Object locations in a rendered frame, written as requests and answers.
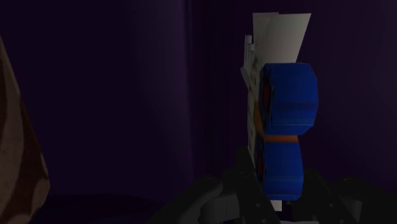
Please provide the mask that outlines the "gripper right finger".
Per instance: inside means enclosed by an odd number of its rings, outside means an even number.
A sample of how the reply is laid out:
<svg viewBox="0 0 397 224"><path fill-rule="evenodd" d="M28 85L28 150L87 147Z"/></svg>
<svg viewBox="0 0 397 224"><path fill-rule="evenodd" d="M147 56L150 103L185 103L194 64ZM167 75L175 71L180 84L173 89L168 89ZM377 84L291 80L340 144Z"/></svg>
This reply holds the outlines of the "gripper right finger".
<svg viewBox="0 0 397 224"><path fill-rule="evenodd" d="M306 169L292 211L298 221L319 224L397 224L397 195L352 176L329 182Z"/></svg>

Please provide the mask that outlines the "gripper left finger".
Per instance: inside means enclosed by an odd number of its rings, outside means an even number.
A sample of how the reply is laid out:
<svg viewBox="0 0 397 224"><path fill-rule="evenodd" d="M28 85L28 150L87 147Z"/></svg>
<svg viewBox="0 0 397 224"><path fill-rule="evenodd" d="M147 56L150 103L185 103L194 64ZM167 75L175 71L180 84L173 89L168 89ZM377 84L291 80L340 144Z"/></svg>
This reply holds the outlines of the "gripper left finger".
<svg viewBox="0 0 397 224"><path fill-rule="evenodd" d="M192 183L148 224L280 224L254 175L249 150L238 148L235 167L222 179L204 176Z"/></svg>

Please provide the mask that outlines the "blue toy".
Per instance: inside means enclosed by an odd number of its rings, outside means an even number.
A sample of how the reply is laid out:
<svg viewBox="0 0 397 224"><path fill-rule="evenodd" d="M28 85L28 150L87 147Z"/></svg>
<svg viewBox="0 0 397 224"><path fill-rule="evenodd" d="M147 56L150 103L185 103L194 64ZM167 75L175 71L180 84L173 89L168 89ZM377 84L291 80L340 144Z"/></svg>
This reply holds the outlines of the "blue toy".
<svg viewBox="0 0 397 224"><path fill-rule="evenodd" d="M302 194L298 142L316 119L317 78L297 57L310 13L253 13L240 69L247 86L247 150L260 188L274 209Z"/></svg>

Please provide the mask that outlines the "brown rounded object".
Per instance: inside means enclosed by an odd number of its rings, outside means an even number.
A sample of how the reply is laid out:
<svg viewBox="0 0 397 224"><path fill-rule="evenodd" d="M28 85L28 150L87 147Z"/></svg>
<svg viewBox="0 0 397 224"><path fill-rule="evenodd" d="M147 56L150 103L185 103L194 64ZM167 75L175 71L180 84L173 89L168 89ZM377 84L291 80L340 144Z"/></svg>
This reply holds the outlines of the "brown rounded object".
<svg viewBox="0 0 397 224"><path fill-rule="evenodd" d="M28 224L49 190L48 169L0 37L0 224Z"/></svg>

